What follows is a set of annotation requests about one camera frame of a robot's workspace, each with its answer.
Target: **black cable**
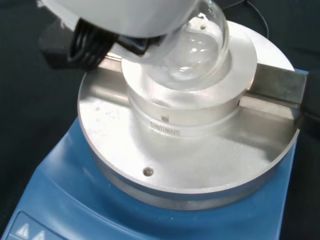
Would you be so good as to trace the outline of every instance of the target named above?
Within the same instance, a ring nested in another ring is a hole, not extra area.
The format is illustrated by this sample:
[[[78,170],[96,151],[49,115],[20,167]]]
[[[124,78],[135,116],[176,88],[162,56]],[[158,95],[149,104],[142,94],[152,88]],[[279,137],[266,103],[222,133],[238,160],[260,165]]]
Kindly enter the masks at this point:
[[[93,70],[104,59],[118,35],[79,19],[73,33],[68,61],[84,70]]]
[[[265,37],[267,39],[269,39],[269,26],[268,26],[268,23],[266,21],[266,19],[264,18],[264,16],[261,14],[261,12],[258,10],[258,8],[255,7],[255,5],[253,5],[250,1],[245,1],[247,4],[249,4],[250,7],[252,7],[256,13],[260,16],[260,18],[262,19],[263,23],[264,23],[264,26],[265,26]]]
[[[245,3],[245,4],[248,4],[251,8],[253,8],[253,10],[259,15],[259,17],[262,19],[263,23],[264,23],[264,27],[265,27],[265,37],[267,39],[269,39],[269,36],[270,36],[270,30],[269,30],[269,26],[268,26],[268,23],[266,21],[266,19],[264,18],[264,16],[261,14],[261,12],[256,8],[256,6],[254,6],[249,0],[240,0],[240,1],[237,1],[229,6],[226,6],[224,8],[222,8],[222,10],[227,10],[227,9],[230,9],[234,6],[237,6],[239,4],[242,4],[242,3]]]
[[[233,4],[229,5],[229,6],[226,6],[226,7],[222,8],[222,11],[227,10],[227,9],[230,9],[230,8],[232,8],[232,7],[234,7],[234,6],[239,5],[239,4],[242,4],[242,3],[244,3],[245,1],[246,1],[246,0],[237,1],[237,2],[235,2],[235,3],[233,3]]]

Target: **black fabric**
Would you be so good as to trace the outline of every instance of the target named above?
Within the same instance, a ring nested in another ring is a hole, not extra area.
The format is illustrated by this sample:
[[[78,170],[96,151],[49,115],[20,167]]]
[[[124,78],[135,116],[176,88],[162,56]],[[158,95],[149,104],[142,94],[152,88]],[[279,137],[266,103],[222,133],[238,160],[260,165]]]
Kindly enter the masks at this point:
[[[34,1],[0,7],[0,235],[33,171],[77,116],[84,73],[50,69],[38,48],[53,20]]]
[[[225,7],[235,1],[217,2]],[[320,68],[318,0],[251,2],[268,22],[270,40],[295,68]],[[245,4],[225,14],[228,20],[265,33],[257,13]],[[38,48],[41,33],[53,21],[33,0],[0,0],[0,233],[33,171],[77,116],[83,72],[50,69]],[[319,143],[301,134],[281,239],[320,239],[319,159]]]

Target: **screw hole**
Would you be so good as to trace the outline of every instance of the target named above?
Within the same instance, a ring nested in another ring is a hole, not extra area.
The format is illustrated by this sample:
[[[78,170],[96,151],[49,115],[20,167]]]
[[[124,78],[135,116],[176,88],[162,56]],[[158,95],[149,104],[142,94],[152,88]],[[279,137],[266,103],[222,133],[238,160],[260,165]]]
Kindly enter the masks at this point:
[[[146,177],[150,177],[152,176],[152,174],[154,174],[154,170],[151,167],[146,167],[145,169],[143,169],[143,175],[145,175]]]

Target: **metal plate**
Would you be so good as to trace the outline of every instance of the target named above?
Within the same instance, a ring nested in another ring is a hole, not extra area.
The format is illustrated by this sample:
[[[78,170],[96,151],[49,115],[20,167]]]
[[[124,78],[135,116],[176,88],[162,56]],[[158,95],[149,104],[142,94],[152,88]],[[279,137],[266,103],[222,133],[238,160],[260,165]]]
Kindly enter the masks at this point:
[[[251,38],[258,62],[293,69],[270,41],[230,24]],[[163,135],[137,121],[128,107],[97,97],[95,84],[110,76],[110,70],[100,69],[84,78],[78,101],[82,130],[105,175],[158,207],[199,210],[246,196],[271,177],[298,134],[290,119],[240,107],[234,120],[214,134]],[[153,174],[144,175],[145,168]]]

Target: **black wire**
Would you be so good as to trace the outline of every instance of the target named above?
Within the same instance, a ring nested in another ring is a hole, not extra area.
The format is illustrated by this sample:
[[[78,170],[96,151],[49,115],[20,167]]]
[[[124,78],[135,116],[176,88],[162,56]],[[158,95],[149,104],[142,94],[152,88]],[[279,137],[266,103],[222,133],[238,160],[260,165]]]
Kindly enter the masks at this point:
[[[249,2],[248,0],[246,1],[247,4],[249,4],[250,7],[252,7],[256,13],[260,16],[260,18],[262,19],[264,26],[265,26],[265,37],[267,39],[269,39],[269,26],[268,23],[266,21],[266,19],[264,18],[264,16],[261,14],[261,12],[258,10],[258,8],[255,7],[255,5],[253,5],[251,2]]]
[[[234,6],[239,5],[239,4],[242,4],[242,3],[244,3],[245,1],[246,1],[246,0],[237,1],[237,2],[235,2],[235,3],[233,3],[233,4],[229,5],[229,6],[226,6],[226,7],[222,8],[222,11],[227,10],[227,9],[230,9],[230,8],[232,8],[232,7],[234,7]]]
[[[268,26],[268,23],[265,19],[265,17],[261,14],[261,12],[256,8],[256,6],[254,6],[249,0],[240,0],[240,1],[237,1],[229,6],[226,6],[224,8],[222,8],[222,10],[227,10],[227,9],[230,9],[234,6],[237,6],[239,4],[242,4],[242,3],[245,3],[245,4],[248,4],[251,8],[253,8],[253,10],[255,10],[255,12],[259,15],[259,17],[262,19],[263,23],[264,23],[264,27],[265,27],[265,37],[267,39],[269,39],[269,36],[270,36],[270,30],[269,30],[269,26]]]

